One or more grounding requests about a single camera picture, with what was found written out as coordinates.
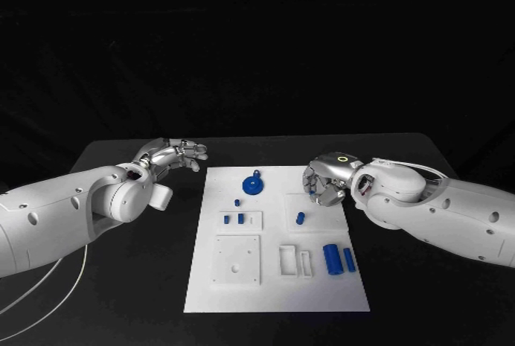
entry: white cable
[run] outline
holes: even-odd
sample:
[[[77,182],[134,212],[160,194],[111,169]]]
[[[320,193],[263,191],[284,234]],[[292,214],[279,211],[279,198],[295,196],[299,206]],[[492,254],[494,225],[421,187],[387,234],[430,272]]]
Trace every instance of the white cable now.
[[[384,161],[384,162],[390,162],[393,164],[404,165],[404,166],[408,166],[408,167],[414,167],[417,169],[423,169],[423,170],[432,172],[434,175],[437,175],[442,179],[445,179],[447,177],[447,175],[445,173],[442,173],[439,170],[434,170],[432,167],[427,167],[424,165],[411,164],[410,162],[400,162],[400,161],[385,160],[383,158],[377,158],[375,160]]]
[[[82,267],[81,267],[81,272],[78,273],[78,279],[75,280],[75,284],[72,286],[72,289],[68,291],[68,294],[65,296],[65,298],[61,300],[61,303],[57,305],[57,307],[51,310],[51,312],[29,326],[26,327],[23,330],[20,330],[18,333],[15,333],[13,335],[5,337],[3,339],[0,339],[2,341],[6,341],[7,339],[10,339],[12,337],[18,336],[20,333],[25,333],[25,331],[28,331],[31,328],[33,328],[51,315],[52,313],[57,311],[57,309],[59,308],[59,306],[65,303],[69,295],[72,294],[74,290],[75,290],[75,286],[78,285],[78,281],[81,280],[81,276],[82,276],[82,272],[84,272],[84,267],[87,265],[87,255],[88,255],[88,245],[84,246],[84,259],[82,259]]]
[[[57,261],[54,264],[52,269],[48,271],[45,276],[41,278],[41,281],[36,283],[36,285],[26,291],[26,293],[0,310],[0,315],[26,298],[26,296],[36,290],[38,286],[45,282],[45,279],[48,276],[52,274],[57,266],[59,265],[62,261],[62,258]]]

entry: blue part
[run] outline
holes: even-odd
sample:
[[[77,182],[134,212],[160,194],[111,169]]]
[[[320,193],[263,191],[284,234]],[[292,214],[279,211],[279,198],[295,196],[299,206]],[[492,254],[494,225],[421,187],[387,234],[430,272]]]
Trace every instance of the blue part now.
[[[260,179],[260,171],[254,171],[254,175],[244,180],[244,192],[248,195],[257,195],[263,191],[263,180]]]
[[[306,214],[303,212],[299,212],[299,215],[297,215],[297,225],[302,225],[303,224],[303,218],[306,217]]]
[[[341,254],[338,253],[336,244],[328,244],[325,246],[325,263],[328,264],[328,273],[331,275],[344,273],[342,259]]]
[[[349,267],[349,272],[355,272],[357,267],[354,265],[352,253],[349,248],[344,249],[344,255],[345,255],[346,266]]]

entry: robotic arm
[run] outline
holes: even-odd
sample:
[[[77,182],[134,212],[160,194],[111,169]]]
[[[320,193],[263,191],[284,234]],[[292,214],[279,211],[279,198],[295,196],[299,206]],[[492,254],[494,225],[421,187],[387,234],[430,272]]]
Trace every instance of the robotic arm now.
[[[411,168],[439,177],[424,179]],[[316,182],[325,191],[316,193]],[[449,179],[429,167],[375,159],[364,164],[344,153],[319,156],[303,173],[312,201],[331,206],[345,190],[371,221],[404,229],[419,240],[486,263],[515,267],[515,195]]]
[[[132,162],[72,173],[0,195],[0,278],[42,266],[91,243],[147,205],[163,211],[172,190],[157,184],[169,170],[208,159],[208,148],[156,139]]]

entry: table surface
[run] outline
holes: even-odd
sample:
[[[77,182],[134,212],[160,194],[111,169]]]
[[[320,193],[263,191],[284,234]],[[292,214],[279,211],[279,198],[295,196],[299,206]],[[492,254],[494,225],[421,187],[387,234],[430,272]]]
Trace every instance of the table surface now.
[[[130,161],[150,139],[95,141],[72,172]],[[90,245],[82,281],[54,315],[5,345],[499,345],[515,340],[515,271],[468,260],[378,227],[344,201],[370,313],[182,312],[207,167],[302,165],[342,151],[410,161],[456,177],[421,134],[365,134],[192,139],[207,144],[202,170],[175,170],[166,211],[140,218]],[[57,305],[74,284],[82,250],[0,318],[0,337],[26,327]],[[25,292],[49,266],[0,280],[0,306]]]

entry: metallic robotic hand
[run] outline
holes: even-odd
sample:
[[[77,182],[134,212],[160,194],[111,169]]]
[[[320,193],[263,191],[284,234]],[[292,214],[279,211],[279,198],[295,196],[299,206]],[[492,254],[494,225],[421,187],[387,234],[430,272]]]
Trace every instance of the metallic robotic hand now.
[[[208,159],[208,148],[159,138],[132,162],[72,173],[0,196],[0,277],[42,266],[91,243],[147,205],[165,210],[172,190],[157,184],[169,170]]]
[[[424,179],[413,169],[427,170]],[[320,181],[325,191],[316,193]],[[420,241],[486,263],[515,267],[515,195],[471,182],[449,179],[421,165],[354,156],[319,156],[303,173],[312,201],[332,206],[345,190],[371,221],[404,229]]]

